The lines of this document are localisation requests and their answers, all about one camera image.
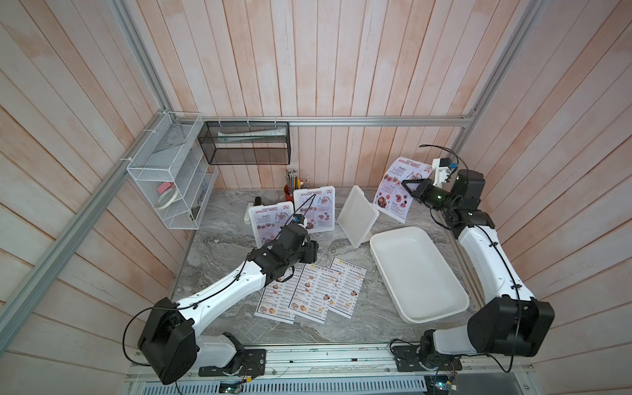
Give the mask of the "black mesh basket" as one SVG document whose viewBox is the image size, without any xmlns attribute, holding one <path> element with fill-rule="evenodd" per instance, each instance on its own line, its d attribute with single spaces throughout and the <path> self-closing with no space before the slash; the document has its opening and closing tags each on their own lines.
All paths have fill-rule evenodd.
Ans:
<svg viewBox="0 0 632 395">
<path fill-rule="evenodd" d="M 212 166 L 287 166 L 291 163 L 288 123 L 207 121 L 197 137 Z"/>
</svg>

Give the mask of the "white plastic tray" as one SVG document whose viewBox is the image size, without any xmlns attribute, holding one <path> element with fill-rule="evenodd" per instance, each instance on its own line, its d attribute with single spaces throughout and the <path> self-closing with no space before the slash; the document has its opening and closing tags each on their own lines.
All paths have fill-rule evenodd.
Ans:
<svg viewBox="0 0 632 395">
<path fill-rule="evenodd" d="M 370 252 L 404 322 L 426 324 L 470 306 L 461 282 L 421 228 L 409 226 L 373 235 Z"/>
</svg>

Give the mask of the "dim sum inn menu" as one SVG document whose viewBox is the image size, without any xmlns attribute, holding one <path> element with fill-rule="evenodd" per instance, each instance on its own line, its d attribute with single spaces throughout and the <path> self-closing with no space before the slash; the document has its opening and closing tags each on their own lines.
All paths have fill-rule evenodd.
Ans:
<svg viewBox="0 0 632 395">
<path fill-rule="evenodd" d="M 297 282 L 288 309 L 319 324 L 327 319 L 339 280 L 338 271 L 317 264 L 306 264 Z"/>
<path fill-rule="evenodd" d="M 332 259 L 330 268 L 336 273 L 330 309 L 351 319 L 365 280 L 366 269 L 339 257 Z"/>
<path fill-rule="evenodd" d="M 272 281 L 261 295 L 254 315 L 263 319 L 271 319 L 285 324 L 294 324 L 295 314 L 289 309 L 292 296 L 297 288 L 303 266 L 288 268 L 281 276 L 281 280 L 289 277 L 285 282 Z"/>
</svg>

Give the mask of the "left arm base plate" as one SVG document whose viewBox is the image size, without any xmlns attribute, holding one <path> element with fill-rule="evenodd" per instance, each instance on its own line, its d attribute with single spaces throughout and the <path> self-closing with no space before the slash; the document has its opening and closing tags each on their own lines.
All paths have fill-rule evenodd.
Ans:
<svg viewBox="0 0 632 395">
<path fill-rule="evenodd" d="M 263 375 L 267 351 L 265 349 L 246 349 L 236 352 L 235 356 L 224 367 L 207 366 L 198 370 L 200 377 L 218 377 L 237 379 Z"/>
</svg>

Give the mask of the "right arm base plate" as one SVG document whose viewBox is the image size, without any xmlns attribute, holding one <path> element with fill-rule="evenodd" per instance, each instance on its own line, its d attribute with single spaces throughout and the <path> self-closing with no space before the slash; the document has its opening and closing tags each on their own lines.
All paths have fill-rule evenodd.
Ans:
<svg viewBox="0 0 632 395">
<path fill-rule="evenodd" d="M 456 355 L 439 354 L 429 347 L 396 342 L 389 350 L 395 359 L 398 372 L 462 370 L 462 362 Z"/>
</svg>

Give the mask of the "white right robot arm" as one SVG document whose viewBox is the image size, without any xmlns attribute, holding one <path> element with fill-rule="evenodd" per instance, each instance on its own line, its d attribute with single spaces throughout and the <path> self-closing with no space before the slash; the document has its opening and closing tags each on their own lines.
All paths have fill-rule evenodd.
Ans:
<svg viewBox="0 0 632 395">
<path fill-rule="evenodd" d="M 435 366 L 459 356 L 535 356 L 555 312 L 523 284 L 501 246 L 492 218 L 480 209 L 483 175 L 460 170 L 450 191 L 429 179 L 407 179 L 403 187 L 418 202 L 442 214 L 445 228 L 469 256 L 486 301 L 466 325 L 426 331 L 418 349 L 420 359 Z"/>
</svg>

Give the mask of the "pencils and pens bundle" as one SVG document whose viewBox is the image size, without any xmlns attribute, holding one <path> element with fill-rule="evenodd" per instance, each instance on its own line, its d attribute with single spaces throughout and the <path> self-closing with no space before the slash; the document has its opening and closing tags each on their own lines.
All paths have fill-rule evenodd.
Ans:
<svg viewBox="0 0 632 395">
<path fill-rule="evenodd" d="M 301 179 L 298 171 L 286 170 L 286 187 L 290 194 L 296 189 L 307 189 L 308 184 L 309 178 Z"/>
</svg>

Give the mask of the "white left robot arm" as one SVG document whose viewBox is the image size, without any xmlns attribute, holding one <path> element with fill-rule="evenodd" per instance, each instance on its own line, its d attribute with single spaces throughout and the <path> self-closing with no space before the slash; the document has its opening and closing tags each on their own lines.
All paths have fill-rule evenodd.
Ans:
<svg viewBox="0 0 632 395">
<path fill-rule="evenodd" d="M 149 310 L 138 349 L 163 385 L 176 383 L 189 370 L 215 369 L 238 375 L 247 365 L 243 345 L 229 332 L 202 332 L 233 305 L 274 281 L 293 277 L 297 263 L 315 263 L 319 244 L 296 223 L 249 252 L 233 272 L 179 301 L 164 298 Z"/>
</svg>

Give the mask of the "red metal pen cup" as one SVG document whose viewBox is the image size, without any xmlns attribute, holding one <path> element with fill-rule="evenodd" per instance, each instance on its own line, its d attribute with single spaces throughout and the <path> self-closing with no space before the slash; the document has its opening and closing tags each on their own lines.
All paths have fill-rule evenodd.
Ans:
<svg viewBox="0 0 632 395">
<path fill-rule="evenodd" d="M 294 202 L 293 194 L 287 185 L 284 187 L 284 194 L 287 202 Z"/>
</svg>

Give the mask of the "aluminium front rail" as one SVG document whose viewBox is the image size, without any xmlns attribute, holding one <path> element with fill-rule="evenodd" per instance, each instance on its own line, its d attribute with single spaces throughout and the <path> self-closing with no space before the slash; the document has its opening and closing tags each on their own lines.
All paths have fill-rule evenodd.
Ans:
<svg viewBox="0 0 632 395">
<path fill-rule="evenodd" d="M 466 356 L 459 367 L 401 371 L 387 343 L 266 346 L 264 367 L 203 377 L 196 369 L 163 385 L 135 366 L 123 394 L 543 394 L 526 360 Z"/>
</svg>

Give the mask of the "Dim Sum Inn menu front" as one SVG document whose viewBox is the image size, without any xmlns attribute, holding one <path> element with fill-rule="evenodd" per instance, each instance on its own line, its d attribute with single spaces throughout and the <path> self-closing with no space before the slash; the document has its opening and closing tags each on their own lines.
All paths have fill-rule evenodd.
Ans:
<svg viewBox="0 0 632 395">
<path fill-rule="evenodd" d="M 351 319 L 365 280 L 366 269 L 339 257 L 332 259 L 330 268 L 336 273 L 330 309 Z"/>
</svg>

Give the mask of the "white tape roll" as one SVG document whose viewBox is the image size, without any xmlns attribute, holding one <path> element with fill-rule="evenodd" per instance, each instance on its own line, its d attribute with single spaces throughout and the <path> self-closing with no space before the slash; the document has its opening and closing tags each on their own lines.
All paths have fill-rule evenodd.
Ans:
<svg viewBox="0 0 632 395">
<path fill-rule="evenodd" d="M 155 209 L 158 211 L 163 211 L 178 199 L 179 191 L 175 187 L 166 189 L 156 200 Z"/>
</svg>

